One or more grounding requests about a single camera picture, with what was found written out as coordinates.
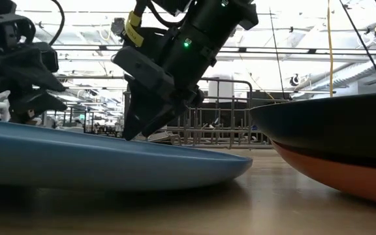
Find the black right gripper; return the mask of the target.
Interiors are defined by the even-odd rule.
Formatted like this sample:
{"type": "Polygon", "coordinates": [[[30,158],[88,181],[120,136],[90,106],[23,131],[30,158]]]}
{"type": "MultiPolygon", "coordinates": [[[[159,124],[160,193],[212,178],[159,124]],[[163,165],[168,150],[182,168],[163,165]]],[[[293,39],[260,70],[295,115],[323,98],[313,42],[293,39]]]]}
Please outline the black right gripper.
{"type": "Polygon", "coordinates": [[[123,137],[132,140],[138,134],[148,137],[188,108],[198,107],[204,92],[198,81],[216,62],[217,37],[210,31],[167,31],[161,67],[173,79],[165,103],[136,82],[129,82],[131,99],[125,118],[123,137]]]}

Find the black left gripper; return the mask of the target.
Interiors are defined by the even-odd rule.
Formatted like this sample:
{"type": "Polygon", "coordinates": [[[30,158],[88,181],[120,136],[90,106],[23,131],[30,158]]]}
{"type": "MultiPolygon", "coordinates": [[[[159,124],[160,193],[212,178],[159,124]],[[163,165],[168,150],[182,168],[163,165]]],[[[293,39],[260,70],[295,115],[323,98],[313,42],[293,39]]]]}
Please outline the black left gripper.
{"type": "MultiPolygon", "coordinates": [[[[52,91],[66,88],[53,73],[59,70],[57,52],[46,42],[0,50],[0,92],[29,91],[33,86],[52,91]]],[[[27,123],[45,111],[64,111],[67,105],[46,91],[10,98],[10,122],[27,123]]]]}

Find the large blue plate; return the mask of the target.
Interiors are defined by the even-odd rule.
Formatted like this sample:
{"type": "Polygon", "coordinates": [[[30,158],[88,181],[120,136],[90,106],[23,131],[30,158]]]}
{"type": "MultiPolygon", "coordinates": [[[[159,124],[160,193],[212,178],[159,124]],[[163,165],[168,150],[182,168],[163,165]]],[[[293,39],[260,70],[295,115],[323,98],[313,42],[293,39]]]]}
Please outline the large blue plate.
{"type": "Polygon", "coordinates": [[[0,184],[164,191],[230,181],[253,162],[228,153],[0,121],[0,184]]]}

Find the grey wire dish rack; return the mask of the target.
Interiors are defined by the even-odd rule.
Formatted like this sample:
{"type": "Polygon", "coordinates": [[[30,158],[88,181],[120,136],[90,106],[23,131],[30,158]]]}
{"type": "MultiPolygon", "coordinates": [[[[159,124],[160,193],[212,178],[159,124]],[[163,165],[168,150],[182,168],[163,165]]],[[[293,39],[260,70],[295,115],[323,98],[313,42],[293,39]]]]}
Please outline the grey wire dish rack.
{"type": "Polygon", "coordinates": [[[155,131],[148,137],[138,134],[137,141],[155,142],[175,146],[194,148],[256,149],[270,147],[270,141],[253,125],[251,109],[257,101],[273,101],[273,97],[256,98],[253,95],[260,90],[249,81],[222,79],[220,77],[200,79],[200,88],[204,90],[203,103],[246,102],[245,112],[249,116],[247,125],[235,127],[234,109],[230,127],[222,124],[202,123],[202,104],[188,108],[180,117],[155,131]]]}

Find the small black plate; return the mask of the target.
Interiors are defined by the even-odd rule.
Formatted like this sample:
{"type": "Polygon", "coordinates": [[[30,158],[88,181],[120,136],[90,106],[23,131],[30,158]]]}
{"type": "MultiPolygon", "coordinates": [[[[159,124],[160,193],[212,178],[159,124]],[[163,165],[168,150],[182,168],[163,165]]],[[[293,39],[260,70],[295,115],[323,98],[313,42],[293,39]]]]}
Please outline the small black plate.
{"type": "Polygon", "coordinates": [[[258,106],[251,117],[288,150],[376,168],[376,93],[258,106]]]}

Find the small orange plate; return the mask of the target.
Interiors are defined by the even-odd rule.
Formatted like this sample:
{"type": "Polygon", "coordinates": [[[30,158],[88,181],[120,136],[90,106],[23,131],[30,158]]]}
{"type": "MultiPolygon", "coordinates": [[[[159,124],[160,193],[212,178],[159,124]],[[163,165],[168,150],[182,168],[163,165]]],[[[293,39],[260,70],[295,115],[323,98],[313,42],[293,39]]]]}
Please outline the small orange plate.
{"type": "Polygon", "coordinates": [[[376,168],[316,158],[277,142],[273,146],[301,174],[338,191],[376,202],[376,168]]]}

